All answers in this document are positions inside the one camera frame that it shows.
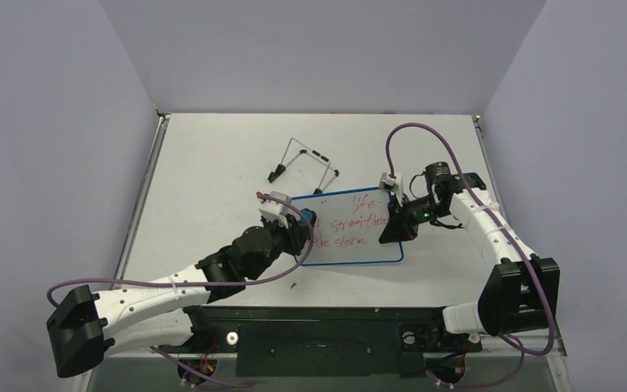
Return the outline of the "teal whiteboard eraser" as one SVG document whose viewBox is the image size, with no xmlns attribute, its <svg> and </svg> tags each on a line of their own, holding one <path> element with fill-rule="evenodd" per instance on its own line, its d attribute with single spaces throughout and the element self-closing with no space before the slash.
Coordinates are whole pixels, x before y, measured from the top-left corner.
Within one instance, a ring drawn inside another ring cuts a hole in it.
<svg viewBox="0 0 627 392">
<path fill-rule="evenodd" d="M 300 225 L 302 226 L 311 225 L 312 227 L 316 225 L 317 214 L 315 212 L 313 212 L 312 210 L 309 210 L 308 208 L 302 208 L 300 212 L 301 212 Z"/>
</svg>

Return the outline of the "blue framed whiteboard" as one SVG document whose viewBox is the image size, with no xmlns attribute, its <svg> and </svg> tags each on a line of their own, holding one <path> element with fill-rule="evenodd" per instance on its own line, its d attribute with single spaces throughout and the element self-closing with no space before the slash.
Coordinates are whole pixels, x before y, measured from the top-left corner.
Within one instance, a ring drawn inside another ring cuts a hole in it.
<svg viewBox="0 0 627 392">
<path fill-rule="evenodd" d="M 391 195 L 378 188 L 351 189 L 298 196 L 292 205 L 315 212 L 313 249 L 306 266 L 398 263 L 401 243 L 380 243 L 389 223 Z"/>
</svg>

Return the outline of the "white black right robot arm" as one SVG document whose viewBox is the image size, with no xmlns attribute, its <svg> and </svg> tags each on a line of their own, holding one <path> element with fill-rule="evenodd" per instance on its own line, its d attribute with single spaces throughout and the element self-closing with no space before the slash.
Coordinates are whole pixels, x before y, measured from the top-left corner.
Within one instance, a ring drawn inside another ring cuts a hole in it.
<svg viewBox="0 0 627 392">
<path fill-rule="evenodd" d="M 429 341 L 447 349 L 460 334 L 504 336 L 547 328 L 556 310 L 557 263 L 538 256 L 517 237 L 478 174 L 453 174 L 447 163 L 438 162 L 425 168 L 424 177 L 428 194 L 410 200 L 401 189 L 399 174 L 382 173 L 379 187 L 392 196 L 379 242 L 412 241 L 420 225 L 438 225 L 439 219 L 452 216 L 491 266 L 479 298 L 444 308 L 442 318 L 427 328 Z"/>
</svg>

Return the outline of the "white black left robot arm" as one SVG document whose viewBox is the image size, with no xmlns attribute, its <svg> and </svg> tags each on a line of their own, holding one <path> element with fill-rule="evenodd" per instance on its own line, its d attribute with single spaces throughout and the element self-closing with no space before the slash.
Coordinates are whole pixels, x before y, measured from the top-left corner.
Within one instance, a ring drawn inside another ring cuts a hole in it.
<svg viewBox="0 0 627 392">
<path fill-rule="evenodd" d="M 205 349 L 211 329 L 189 309 L 278 279 L 261 275 L 283 254 L 305 259 L 316 222 L 309 209 L 287 214 L 284 223 L 263 219 L 230 245 L 152 282 L 115 279 L 113 290 L 94 292 L 91 279 L 70 281 L 46 322 L 57 376 L 77 376 L 113 354 L 150 345 Z"/>
</svg>

